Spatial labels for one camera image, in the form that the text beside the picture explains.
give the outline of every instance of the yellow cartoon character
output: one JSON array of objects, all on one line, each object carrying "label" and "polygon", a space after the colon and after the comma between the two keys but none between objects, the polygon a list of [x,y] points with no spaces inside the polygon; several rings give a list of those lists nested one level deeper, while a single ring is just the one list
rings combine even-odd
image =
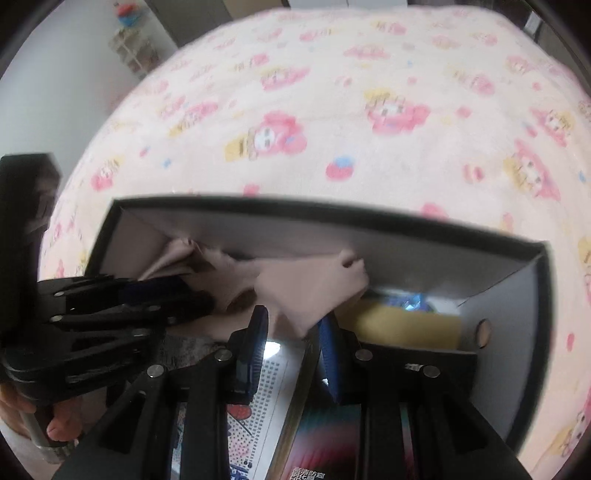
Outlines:
[{"label": "yellow cartoon character", "polygon": [[579,112],[585,117],[587,122],[591,122],[591,102],[588,100],[581,100],[579,102]]},{"label": "yellow cartoon character", "polygon": [[169,136],[176,137],[186,129],[191,128],[193,125],[201,122],[205,117],[211,115],[216,110],[216,102],[202,102],[192,106],[191,108],[188,108],[185,111],[183,119],[177,125],[172,127],[172,129],[170,129],[170,132],[168,133]]},{"label": "yellow cartoon character", "polygon": [[579,240],[579,258],[585,270],[587,299],[591,303],[591,238],[583,237]]},{"label": "yellow cartoon character", "polygon": [[261,77],[261,84],[263,90],[270,91],[270,90],[278,90],[280,88],[293,85],[296,82],[302,80],[310,69],[303,68],[303,69],[295,69],[295,68],[276,68],[269,70],[263,74]]},{"label": "yellow cartoon character", "polygon": [[404,35],[406,27],[397,22],[374,22],[372,26],[380,32],[389,33],[391,35]]},{"label": "yellow cartoon character", "polygon": [[521,140],[515,140],[515,149],[513,156],[503,162],[503,169],[513,184],[532,197],[554,199],[559,202],[558,187],[538,155]]},{"label": "yellow cartoon character", "polygon": [[541,455],[540,459],[534,466],[532,472],[540,466],[542,460],[548,456],[561,456],[563,458],[568,457],[573,453],[574,448],[577,446],[579,440],[583,436],[583,433],[589,421],[591,420],[591,389],[587,393],[587,399],[585,401],[583,409],[577,413],[577,417],[565,428],[561,429],[550,443],[549,447]]},{"label": "yellow cartoon character", "polygon": [[83,248],[78,256],[78,264],[76,265],[76,276],[84,275],[86,266],[88,265],[88,250]]}]

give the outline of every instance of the metal screw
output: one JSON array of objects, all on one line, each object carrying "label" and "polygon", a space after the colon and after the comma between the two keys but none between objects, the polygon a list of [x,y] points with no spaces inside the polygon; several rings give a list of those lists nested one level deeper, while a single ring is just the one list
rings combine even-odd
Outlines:
[{"label": "metal screw", "polygon": [[150,365],[147,374],[150,378],[158,378],[164,373],[164,367],[160,364]]},{"label": "metal screw", "polygon": [[373,353],[365,348],[360,348],[355,352],[355,358],[362,362],[368,362],[374,357]]},{"label": "metal screw", "polygon": [[145,337],[146,335],[149,335],[151,333],[151,331],[147,328],[136,328],[135,330],[132,330],[131,334],[134,337]]},{"label": "metal screw", "polygon": [[218,362],[227,362],[232,358],[232,352],[230,350],[222,348],[221,350],[215,352],[213,356],[216,358]]},{"label": "metal screw", "polygon": [[423,367],[423,375],[429,378],[437,378],[441,372],[434,365],[425,365]]}]

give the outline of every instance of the pink cartoon character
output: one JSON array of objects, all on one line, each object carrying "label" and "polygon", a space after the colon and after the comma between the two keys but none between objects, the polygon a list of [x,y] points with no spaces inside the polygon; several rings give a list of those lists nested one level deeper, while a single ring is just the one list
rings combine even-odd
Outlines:
[{"label": "pink cartoon character", "polygon": [[225,149],[226,161],[238,160],[246,155],[251,160],[284,153],[295,155],[306,149],[303,127],[296,118],[283,112],[269,112],[263,123],[251,128],[248,135],[230,142]]},{"label": "pink cartoon character", "polygon": [[258,37],[258,40],[259,41],[263,41],[263,42],[268,42],[268,41],[271,41],[271,40],[275,40],[279,35],[281,35],[281,32],[282,31],[283,31],[282,28],[276,28],[272,32],[269,32],[267,34],[261,35],[260,37]]},{"label": "pink cartoon character", "polygon": [[439,206],[437,203],[428,202],[421,208],[421,215],[431,220],[439,220],[440,222],[449,219],[449,215],[445,209]]},{"label": "pink cartoon character", "polygon": [[189,65],[189,63],[191,63],[191,60],[186,60],[186,59],[180,59],[177,60],[176,62],[174,62],[171,67],[170,67],[170,71],[171,72],[177,72],[179,70],[182,70],[183,68],[185,68],[187,65]]},{"label": "pink cartoon character", "polygon": [[450,48],[458,48],[460,44],[445,35],[437,35],[431,39],[433,45],[442,50],[449,50]]},{"label": "pink cartoon character", "polygon": [[54,278],[64,278],[65,269],[64,269],[64,262],[60,259],[57,263],[56,274]]},{"label": "pink cartoon character", "polygon": [[199,68],[191,75],[191,77],[189,78],[189,82],[192,82],[194,80],[201,78],[203,75],[205,75],[207,72],[209,72],[212,68],[213,68],[213,65],[205,65],[205,66]]},{"label": "pink cartoon character", "polygon": [[173,116],[176,112],[180,110],[180,108],[184,105],[185,96],[180,96],[173,102],[166,105],[162,110],[160,110],[160,118],[167,119]]},{"label": "pink cartoon character", "polygon": [[249,61],[250,67],[258,67],[260,65],[264,65],[269,61],[269,57],[266,53],[258,53],[257,55],[253,55]]},{"label": "pink cartoon character", "polygon": [[550,177],[550,172],[525,142],[515,140],[516,153],[506,158],[503,169],[515,186],[532,195],[560,201],[558,187]]},{"label": "pink cartoon character", "polygon": [[482,73],[472,75],[464,70],[452,70],[452,76],[478,95],[489,96],[495,93],[495,85]]},{"label": "pink cartoon character", "polygon": [[265,91],[277,90],[282,87],[299,82],[308,75],[310,69],[275,69],[261,78],[262,87]]},{"label": "pink cartoon character", "polygon": [[413,105],[404,97],[389,93],[371,97],[365,107],[367,116],[373,122],[372,130],[380,135],[398,135],[411,132],[423,125],[431,113],[427,105]]},{"label": "pink cartoon character", "polygon": [[498,38],[494,33],[473,33],[470,36],[487,47],[493,47],[498,42]]},{"label": "pink cartoon character", "polygon": [[160,80],[159,82],[142,82],[134,90],[136,95],[159,95],[164,93],[168,88],[168,80]]},{"label": "pink cartoon character", "polygon": [[518,55],[508,56],[506,65],[511,73],[515,73],[517,75],[525,75],[527,72],[530,72],[534,69],[534,66],[531,63]]},{"label": "pink cartoon character", "polygon": [[345,52],[345,57],[356,57],[359,60],[383,60],[390,58],[390,54],[377,45],[363,45],[350,48]]},{"label": "pink cartoon character", "polygon": [[485,75],[478,74],[472,79],[470,90],[476,92],[478,95],[489,96],[495,93],[495,86]]},{"label": "pink cartoon character", "polygon": [[58,222],[56,227],[53,229],[53,236],[51,237],[51,241],[49,242],[49,244],[53,245],[54,243],[56,243],[60,239],[61,233],[62,233],[61,222]]},{"label": "pink cartoon character", "polygon": [[193,125],[201,122],[205,117],[211,115],[216,110],[216,102],[202,102],[192,106],[185,112],[183,119],[178,123],[178,125],[171,129],[169,135],[171,137],[175,137],[176,135],[181,134],[186,129],[191,128]]},{"label": "pink cartoon character", "polygon": [[90,178],[90,186],[92,189],[96,192],[110,189],[113,186],[113,177],[119,171],[121,163],[121,157],[110,158],[105,165]]},{"label": "pink cartoon character", "polygon": [[376,22],[375,28],[380,32],[389,33],[391,35],[404,35],[406,33],[406,27],[397,22]]},{"label": "pink cartoon character", "polygon": [[269,62],[269,56],[266,53],[258,53],[253,55],[250,60],[242,61],[234,67],[237,72],[244,70],[245,68],[253,69]]},{"label": "pink cartoon character", "polygon": [[308,30],[300,35],[301,41],[313,41],[317,38],[328,37],[332,35],[332,30],[329,28],[321,28],[319,30]]},{"label": "pink cartoon character", "polygon": [[552,139],[561,147],[566,147],[566,139],[573,129],[574,120],[568,112],[556,112],[555,110],[543,111],[530,108],[536,117],[538,125],[542,127]]},{"label": "pink cartoon character", "polygon": [[230,38],[222,43],[220,43],[219,45],[216,45],[213,49],[214,50],[223,50],[224,48],[228,48],[230,45],[232,45],[234,42],[236,41],[235,38]]}]

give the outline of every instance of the cartoon print bedding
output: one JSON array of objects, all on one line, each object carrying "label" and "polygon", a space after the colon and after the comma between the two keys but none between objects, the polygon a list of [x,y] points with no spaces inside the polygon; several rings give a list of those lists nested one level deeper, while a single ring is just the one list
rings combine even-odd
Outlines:
[{"label": "cartoon print bedding", "polygon": [[67,182],[43,278],[83,272],[114,197],[305,197],[548,242],[543,399],[519,458],[550,479],[590,420],[591,102],[476,8],[273,10],[180,50],[122,102]]}]

